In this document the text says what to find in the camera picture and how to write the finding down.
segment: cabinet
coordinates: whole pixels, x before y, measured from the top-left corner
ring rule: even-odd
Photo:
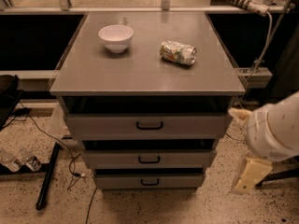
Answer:
[[[123,21],[133,43],[113,54],[97,33]],[[161,59],[167,39],[196,46],[195,64]],[[99,189],[159,189],[202,185],[244,89],[206,14],[90,12],[50,92]]]

